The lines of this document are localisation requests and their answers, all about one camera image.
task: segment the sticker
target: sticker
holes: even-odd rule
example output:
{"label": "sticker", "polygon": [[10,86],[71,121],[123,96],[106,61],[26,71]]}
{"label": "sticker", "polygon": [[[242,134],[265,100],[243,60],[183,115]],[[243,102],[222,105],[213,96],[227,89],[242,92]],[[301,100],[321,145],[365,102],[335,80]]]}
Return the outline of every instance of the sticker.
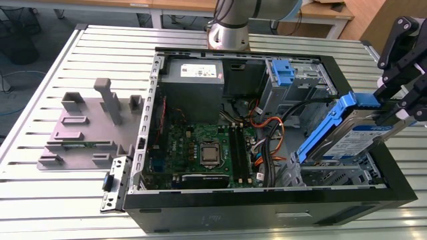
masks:
{"label": "sticker", "polygon": [[257,173],[257,180],[265,181],[265,174],[263,173],[261,173],[261,172]]}
{"label": "sticker", "polygon": [[335,18],[337,18],[337,19],[353,19],[351,16],[337,16]]}
{"label": "sticker", "polygon": [[149,8],[149,4],[131,3],[130,5],[131,5],[133,7],[145,7],[145,8]]}
{"label": "sticker", "polygon": [[255,107],[255,112],[258,112],[259,115],[263,114],[263,109],[261,109],[259,107]]}
{"label": "sticker", "polygon": [[186,78],[217,78],[217,66],[214,64],[183,64],[181,76]]}
{"label": "sticker", "polygon": [[353,128],[323,155],[325,159],[349,159],[374,143],[374,139],[387,134],[393,126],[359,125]]}
{"label": "sticker", "polygon": [[275,214],[278,218],[301,218],[311,217],[309,212],[279,212]]}

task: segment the floor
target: floor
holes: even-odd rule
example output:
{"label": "floor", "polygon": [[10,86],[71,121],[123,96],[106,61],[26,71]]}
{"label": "floor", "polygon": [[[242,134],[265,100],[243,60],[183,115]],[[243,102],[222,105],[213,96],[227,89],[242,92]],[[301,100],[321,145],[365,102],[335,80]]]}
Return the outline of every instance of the floor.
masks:
{"label": "floor", "polygon": [[[40,57],[32,64],[14,65],[7,57],[0,54],[0,71],[3,75],[16,71],[40,71],[47,73],[79,23],[120,27],[139,27],[141,25],[147,28],[153,27],[149,14],[139,14],[138,16],[135,13],[66,10],[64,16],[64,19],[58,19],[52,9],[38,9],[36,17],[42,26],[42,32],[32,36],[32,41]],[[202,31],[210,20],[211,18],[187,16],[183,19],[177,19],[178,23],[173,24],[171,17],[165,15],[163,26],[166,29]],[[249,29],[250,33],[273,34],[269,21],[251,20]],[[24,72],[11,75],[4,79],[12,85],[14,91],[6,94],[0,90],[0,143],[3,141],[2,136],[8,135],[20,116],[20,111],[18,110],[26,107],[38,89],[43,80],[43,74]]]}

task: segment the motherboard chip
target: motherboard chip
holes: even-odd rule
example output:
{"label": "motherboard chip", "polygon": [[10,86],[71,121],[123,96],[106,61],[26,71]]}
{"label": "motherboard chip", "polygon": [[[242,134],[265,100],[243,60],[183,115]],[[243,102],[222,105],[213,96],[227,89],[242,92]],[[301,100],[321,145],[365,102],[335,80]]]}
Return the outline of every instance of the motherboard chip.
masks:
{"label": "motherboard chip", "polygon": [[201,165],[213,169],[221,164],[222,152],[219,142],[203,142],[201,144]]}
{"label": "motherboard chip", "polygon": [[205,162],[217,162],[218,161],[218,149],[215,147],[205,147],[202,149],[202,156]]}

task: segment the aluminum workbench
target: aluminum workbench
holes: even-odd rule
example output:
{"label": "aluminum workbench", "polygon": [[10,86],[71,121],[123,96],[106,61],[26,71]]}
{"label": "aluminum workbench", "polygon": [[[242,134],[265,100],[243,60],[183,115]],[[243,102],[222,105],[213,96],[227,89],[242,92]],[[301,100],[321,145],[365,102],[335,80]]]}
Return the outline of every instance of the aluminum workbench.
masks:
{"label": "aluminum workbench", "polygon": [[[427,128],[421,125],[387,141],[419,200],[343,226],[147,235],[126,213],[99,213],[104,172],[38,170],[64,93],[99,96],[95,79],[111,78],[119,98],[145,98],[155,47],[203,49],[206,44],[202,31],[94,25],[74,31],[0,147],[0,239],[427,239]],[[358,41],[251,34],[250,45],[253,51],[331,55],[355,92],[377,88],[378,55]]]}

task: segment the wooden table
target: wooden table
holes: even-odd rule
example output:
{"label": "wooden table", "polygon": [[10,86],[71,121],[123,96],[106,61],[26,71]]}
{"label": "wooden table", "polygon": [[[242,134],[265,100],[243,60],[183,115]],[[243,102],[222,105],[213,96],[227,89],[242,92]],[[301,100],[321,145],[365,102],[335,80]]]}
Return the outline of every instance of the wooden table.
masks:
{"label": "wooden table", "polygon": [[154,0],[0,0],[0,6],[54,9],[59,19],[60,10],[86,10],[150,14]]}
{"label": "wooden table", "polygon": [[[302,11],[302,26],[299,27],[299,32],[302,32],[301,35],[293,35],[293,36],[301,36],[301,37],[317,37],[317,38],[327,38],[327,39],[338,39],[341,37],[341,34],[345,30],[345,27],[347,25],[347,22],[351,21],[355,16],[353,12],[349,10],[349,8],[345,6],[342,8],[342,11],[334,11],[331,9],[331,4],[327,3],[319,3],[313,2],[303,6],[301,8]],[[298,18],[294,20],[289,20],[287,22],[298,22]],[[274,22],[271,24],[271,27],[274,29],[279,28],[279,33],[293,33],[295,32],[295,24],[281,24],[278,26],[278,22]],[[317,29],[310,28],[306,25],[318,24]],[[318,34],[307,34],[310,31],[319,31],[325,35]]]}
{"label": "wooden table", "polygon": [[[58,10],[88,10],[103,12],[122,12],[151,14],[153,27],[163,28],[163,15],[195,17],[214,17],[218,0],[0,0],[2,6],[48,8]],[[330,9],[329,4],[314,2],[302,8],[302,23],[333,25],[327,38],[337,39],[345,29],[347,21],[354,18],[345,7],[342,12]],[[298,22],[298,17],[283,20]]]}
{"label": "wooden table", "polygon": [[[151,18],[155,22],[162,21],[162,15],[182,15],[213,17],[217,0],[153,0]],[[331,10],[331,5],[313,2],[302,7],[302,23],[333,25],[327,39],[338,39],[346,24],[354,19],[354,14],[345,6],[342,12]],[[281,20],[279,22],[298,22],[299,18]],[[278,21],[273,21],[271,27],[278,27]]]}

